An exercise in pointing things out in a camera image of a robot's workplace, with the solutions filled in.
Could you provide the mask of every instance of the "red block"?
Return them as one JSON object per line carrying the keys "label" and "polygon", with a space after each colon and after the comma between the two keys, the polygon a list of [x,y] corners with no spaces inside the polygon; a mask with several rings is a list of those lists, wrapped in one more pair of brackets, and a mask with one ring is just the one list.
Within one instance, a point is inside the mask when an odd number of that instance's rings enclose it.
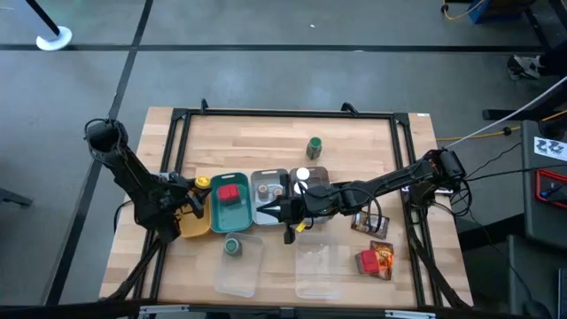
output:
{"label": "red block", "polygon": [[371,274],[380,270],[376,252],[373,250],[365,250],[357,253],[355,259],[358,270],[362,274]]}
{"label": "red block", "polygon": [[222,204],[231,204],[240,200],[238,187],[235,184],[229,184],[219,188],[219,200]]}

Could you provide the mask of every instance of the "wooden tabletop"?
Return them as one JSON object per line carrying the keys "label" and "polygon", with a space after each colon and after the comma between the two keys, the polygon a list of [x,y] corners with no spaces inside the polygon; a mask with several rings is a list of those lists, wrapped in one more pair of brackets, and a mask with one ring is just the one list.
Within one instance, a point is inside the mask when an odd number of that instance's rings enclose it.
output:
{"label": "wooden tabletop", "polygon": [[[151,172],[158,172],[167,139],[172,108],[148,110],[137,156]],[[411,131],[419,158],[437,148],[429,114],[410,114]],[[368,180],[395,170],[389,122],[366,119],[316,119],[244,116],[192,116],[182,175],[214,176],[243,172],[250,177],[255,170],[270,168],[323,166],[330,181]],[[179,132],[174,145],[178,145]],[[404,135],[399,127],[400,142]],[[311,136],[322,139],[322,155],[311,161],[305,155]],[[176,146],[169,169],[173,169]],[[408,163],[402,146],[405,165]],[[295,245],[284,245],[284,227],[253,225],[246,234],[261,236],[264,254],[255,295],[242,298],[216,292],[215,273],[220,267],[224,235],[177,238],[167,249],[159,301],[164,303],[209,305],[264,305],[302,307],[407,307],[416,306],[408,243],[399,192],[378,198],[385,216],[390,217],[386,242],[394,246],[391,281],[360,275],[354,255],[369,248],[373,237],[351,230],[350,217],[337,215],[312,230],[329,232],[340,244],[339,261],[344,263],[334,274],[340,298],[306,300],[295,294]],[[448,199],[437,201],[449,205]],[[435,260],[459,296],[472,305],[469,282],[462,261],[453,216],[433,206],[428,215]],[[133,207],[122,209],[114,237],[100,296],[114,292],[140,259],[145,229],[134,223]],[[427,272],[422,266],[425,297],[432,304]],[[153,263],[144,282],[144,297],[149,295]]]}

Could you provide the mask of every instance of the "teal container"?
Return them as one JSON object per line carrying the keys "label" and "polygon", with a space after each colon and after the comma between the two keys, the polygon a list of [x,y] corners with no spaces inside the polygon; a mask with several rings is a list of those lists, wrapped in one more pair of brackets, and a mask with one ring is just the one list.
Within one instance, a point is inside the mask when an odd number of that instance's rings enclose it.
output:
{"label": "teal container", "polygon": [[[219,200],[222,186],[235,184],[240,201],[223,205]],[[252,225],[252,201],[248,177],[242,173],[217,175],[211,179],[211,230],[216,233],[245,230]]]}

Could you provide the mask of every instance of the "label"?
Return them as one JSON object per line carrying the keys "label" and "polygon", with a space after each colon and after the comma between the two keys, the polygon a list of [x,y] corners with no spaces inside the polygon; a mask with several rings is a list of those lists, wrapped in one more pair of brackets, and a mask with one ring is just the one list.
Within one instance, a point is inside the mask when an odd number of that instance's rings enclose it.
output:
{"label": "label", "polygon": [[301,222],[301,223],[298,225],[298,227],[295,228],[295,230],[296,230],[297,232],[301,232],[301,231],[303,231],[303,230],[305,229],[306,226],[307,226],[307,225],[305,224],[305,222]]}
{"label": "label", "polygon": [[533,152],[556,160],[567,161],[566,143],[533,137]]}

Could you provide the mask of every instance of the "floor stripe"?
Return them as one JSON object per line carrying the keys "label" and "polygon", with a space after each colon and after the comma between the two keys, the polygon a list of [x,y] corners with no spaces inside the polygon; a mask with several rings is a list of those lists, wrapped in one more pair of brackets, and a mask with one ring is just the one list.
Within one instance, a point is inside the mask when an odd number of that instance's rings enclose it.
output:
{"label": "floor stripe", "polygon": [[[118,82],[118,87],[116,89],[116,94],[114,95],[113,104],[108,112],[108,117],[111,119],[116,119],[120,106],[122,104],[122,99],[124,98],[124,93],[126,92],[126,87],[128,86],[128,80],[130,74],[132,73],[132,67],[134,66],[134,61],[136,60],[136,47],[140,45],[142,40],[142,35],[144,34],[145,26],[148,22],[148,17],[150,16],[151,6],[153,5],[153,0],[146,0],[144,5],[144,10],[140,21],[138,23],[138,28],[136,30],[136,35],[132,44],[128,46],[129,52],[124,63],[124,68],[122,69],[122,74]],[[75,45],[67,48],[68,51],[80,51],[81,46]],[[73,223],[71,226],[71,231],[67,237],[65,243],[65,249],[61,254],[57,271],[53,277],[53,281],[50,287],[49,294],[46,299],[46,305],[57,305],[61,299],[61,294],[65,288],[65,282],[71,268],[73,257],[77,245],[79,244],[79,239],[81,238],[82,228],[85,221],[87,220],[87,214],[89,212],[90,202],[94,196],[95,189],[97,187],[98,177],[100,176],[100,170],[102,165],[97,161],[91,161],[89,171],[85,177],[85,184],[82,192],[79,194],[77,199],[77,205],[73,213]]]}
{"label": "floor stripe", "polygon": [[[341,45],[341,44],[75,44],[62,51],[337,51],[337,52],[541,52],[539,45]],[[0,44],[0,51],[39,51],[33,44]]]}

